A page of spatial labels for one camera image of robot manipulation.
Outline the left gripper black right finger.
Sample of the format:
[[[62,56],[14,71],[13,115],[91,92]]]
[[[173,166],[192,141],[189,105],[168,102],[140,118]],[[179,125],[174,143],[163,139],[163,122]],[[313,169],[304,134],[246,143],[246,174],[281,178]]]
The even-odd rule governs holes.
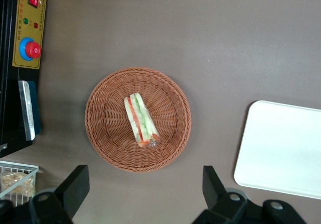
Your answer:
[[[212,166],[203,167],[203,196],[207,204],[193,223],[239,223],[247,200],[237,192],[228,192]]]

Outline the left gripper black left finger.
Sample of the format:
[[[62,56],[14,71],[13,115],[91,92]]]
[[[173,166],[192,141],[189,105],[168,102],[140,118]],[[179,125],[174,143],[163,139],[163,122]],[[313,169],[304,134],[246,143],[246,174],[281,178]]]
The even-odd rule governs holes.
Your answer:
[[[32,223],[72,223],[89,190],[89,167],[79,165],[54,191],[33,197],[29,204]]]

